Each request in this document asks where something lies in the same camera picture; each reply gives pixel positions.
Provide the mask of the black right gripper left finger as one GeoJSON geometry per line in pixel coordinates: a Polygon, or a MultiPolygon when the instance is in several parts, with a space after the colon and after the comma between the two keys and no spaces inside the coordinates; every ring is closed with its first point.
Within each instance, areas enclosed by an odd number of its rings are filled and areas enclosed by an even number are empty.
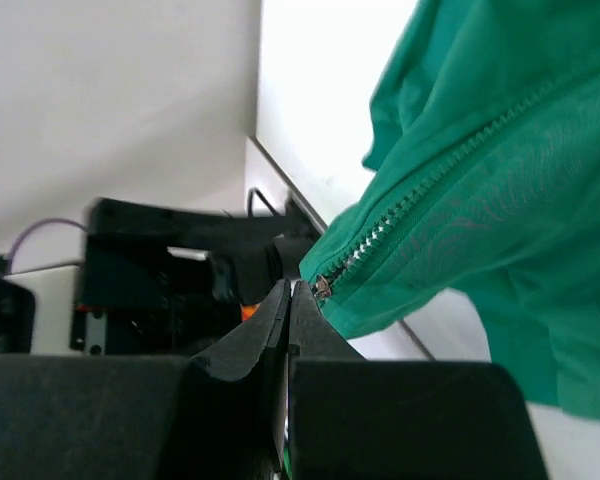
{"type": "Polygon", "coordinates": [[[290,285],[193,357],[0,355],[0,479],[271,479],[290,285]]]}

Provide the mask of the silver zipper pull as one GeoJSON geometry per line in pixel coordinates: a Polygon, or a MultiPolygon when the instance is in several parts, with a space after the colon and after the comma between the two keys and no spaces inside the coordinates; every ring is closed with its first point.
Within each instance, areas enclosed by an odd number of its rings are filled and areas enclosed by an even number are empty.
{"type": "Polygon", "coordinates": [[[332,296],[333,275],[317,275],[312,287],[313,296],[318,301],[323,301],[332,296]]]}

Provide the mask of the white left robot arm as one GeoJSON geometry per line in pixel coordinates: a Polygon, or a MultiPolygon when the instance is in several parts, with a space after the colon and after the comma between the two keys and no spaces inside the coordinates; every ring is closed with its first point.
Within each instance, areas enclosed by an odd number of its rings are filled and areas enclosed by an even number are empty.
{"type": "Polygon", "coordinates": [[[319,235],[293,201],[231,215],[101,198],[78,261],[14,273],[0,257],[0,354],[195,354],[296,280],[319,235]]]}

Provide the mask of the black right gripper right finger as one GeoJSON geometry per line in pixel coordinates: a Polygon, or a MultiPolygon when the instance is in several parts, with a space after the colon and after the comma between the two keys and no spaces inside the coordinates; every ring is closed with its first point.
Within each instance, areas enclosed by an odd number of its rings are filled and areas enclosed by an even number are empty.
{"type": "Polygon", "coordinates": [[[484,362],[367,360],[296,285],[289,332],[296,479],[544,479],[521,391],[484,362]]]}

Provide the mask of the green jacket white lining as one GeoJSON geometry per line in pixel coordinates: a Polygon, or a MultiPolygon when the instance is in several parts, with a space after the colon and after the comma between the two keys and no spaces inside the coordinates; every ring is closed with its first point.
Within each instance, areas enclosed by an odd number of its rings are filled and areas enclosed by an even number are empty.
{"type": "Polygon", "coordinates": [[[304,258],[345,338],[465,293],[525,398],[600,420],[600,1],[422,1],[370,104],[374,173],[304,258]]]}

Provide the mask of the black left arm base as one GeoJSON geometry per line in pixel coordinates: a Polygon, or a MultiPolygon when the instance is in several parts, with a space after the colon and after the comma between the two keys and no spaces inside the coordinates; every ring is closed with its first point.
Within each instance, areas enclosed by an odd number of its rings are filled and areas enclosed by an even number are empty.
{"type": "Polygon", "coordinates": [[[259,200],[271,214],[273,232],[272,264],[275,278],[298,280],[301,277],[300,263],[321,236],[315,221],[302,208],[293,196],[284,203],[284,211],[280,212],[256,187],[247,192],[246,212],[248,217],[255,217],[254,201],[259,200]]]}

